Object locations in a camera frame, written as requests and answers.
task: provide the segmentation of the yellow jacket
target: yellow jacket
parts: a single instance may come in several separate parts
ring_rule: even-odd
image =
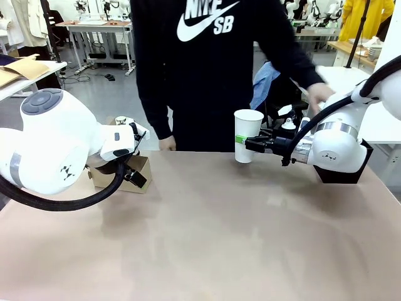
[[[339,41],[348,41],[357,36],[365,3],[366,0],[345,1],[343,8],[343,28],[338,38]],[[391,16],[393,11],[393,0],[371,0],[361,37],[371,39],[372,36],[375,36],[380,23]]]

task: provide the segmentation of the black cable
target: black cable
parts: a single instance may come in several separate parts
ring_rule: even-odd
[[[291,155],[293,151],[295,150],[296,145],[301,141],[301,139],[309,132],[311,131],[314,127],[316,127],[319,122],[321,122],[323,119],[327,118],[330,116],[332,113],[336,112],[337,110],[341,109],[342,107],[345,107],[346,105],[349,105],[353,103],[351,96],[347,96],[344,99],[340,100],[339,102],[333,103],[329,107],[325,108],[324,110],[320,111],[316,116],[314,116],[311,121],[309,121],[294,137],[294,139],[291,141],[289,146],[287,147],[286,151],[284,152],[283,155],[283,160],[281,161],[283,163],[283,166],[288,166],[289,163],[291,162]]]
[[[381,66],[377,71],[375,71],[365,82],[363,88],[360,90],[359,95],[361,97],[367,97],[375,86],[389,75],[401,70],[401,55],[393,58],[391,61],[387,62]]]
[[[10,199],[13,199],[23,205],[27,205],[36,209],[45,211],[75,211],[93,206],[100,201],[111,196],[122,184],[125,176],[125,168],[123,162],[117,162],[117,171],[114,180],[104,190],[87,198],[77,199],[74,201],[53,201],[44,199],[39,196],[33,196],[26,191],[12,185],[0,175],[0,192]]]

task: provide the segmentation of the blue cloth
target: blue cloth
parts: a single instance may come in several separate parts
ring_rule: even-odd
[[[266,97],[269,95],[271,82],[280,75],[280,72],[273,68],[270,61],[265,63],[256,73],[253,80],[253,98],[251,101],[251,109],[256,110]]]

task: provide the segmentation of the black button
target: black button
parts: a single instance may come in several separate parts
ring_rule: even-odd
[[[116,157],[128,155],[129,153],[130,153],[130,151],[128,149],[119,149],[119,150],[113,151],[113,155],[115,155]]]

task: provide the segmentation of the nike swoosh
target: nike swoosh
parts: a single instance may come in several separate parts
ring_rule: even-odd
[[[201,22],[192,25],[192,26],[187,26],[185,21],[184,21],[184,14],[182,14],[180,22],[178,23],[177,27],[177,36],[178,39],[180,39],[183,42],[188,42],[195,38],[197,35],[201,34],[203,30],[205,30],[210,24],[213,23],[214,20],[216,20],[219,16],[224,14],[226,11],[231,9],[233,6],[237,5],[239,3],[235,2],[232,5],[228,5],[228,7],[223,8],[223,9],[217,9],[214,14],[211,14],[209,17],[206,19],[203,19]]]

